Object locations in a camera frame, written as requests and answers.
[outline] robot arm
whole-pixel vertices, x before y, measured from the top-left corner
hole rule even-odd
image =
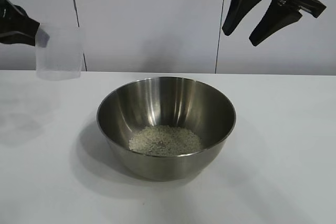
[[[0,0],[0,43],[34,46],[39,25],[22,7]]]
[[[245,15],[261,0],[231,0],[223,32],[229,36]],[[303,10],[317,18],[324,11],[324,6],[318,0],[272,0],[264,17],[251,33],[249,39],[257,46],[276,31],[300,20]]]

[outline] stainless steel bowl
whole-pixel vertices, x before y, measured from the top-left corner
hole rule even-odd
[[[221,151],[236,122],[231,102],[199,81],[158,77],[126,84],[110,93],[97,112],[98,125],[121,162],[152,180],[173,180],[200,172]],[[190,129],[203,150],[158,157],[129,150],[134,133],[151,125]]]

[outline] white table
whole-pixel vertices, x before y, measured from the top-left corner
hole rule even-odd
[[[197,177],[156,183],[124,170],[95,117],[113,89],[160,75],[0,71],[0,223],[336,223],[336,77],[165,74],[224,92],[237,124]]]

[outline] white wall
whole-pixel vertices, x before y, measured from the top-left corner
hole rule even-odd
[[[320,0],[327,9],[319,18],[301,11],[300,21],[254,47],[248,37],[270,1],[262,0],[229,37],[221,34],[217,72],[336,74],[336,0]]]
[[[89,70],[215,70],[222,0],[76,2]]]
[[[39,22],[77,26],[72,0],[10,0]],[[0,69],[35,69],[34,47],[0,44]]]
[[[40,22],[77,25],[72,0],[11,0]],[[264,0],[234,33],[221,33],[218,73],[336,74],[336,0],[327,9],[253,47],[248,37]],[[225,0],[226,16],[230,0]],[[222,0],[77,0],[86,32],[88,70],[209,72],[215,70]],[[0,44],[0,69],[34,69],[34,48]]]

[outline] clear plastic cup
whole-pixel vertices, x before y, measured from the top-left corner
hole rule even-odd
[[[79,27],[41,24],[35,39],[39,78],[57,81],[80,77],[83,46]]]

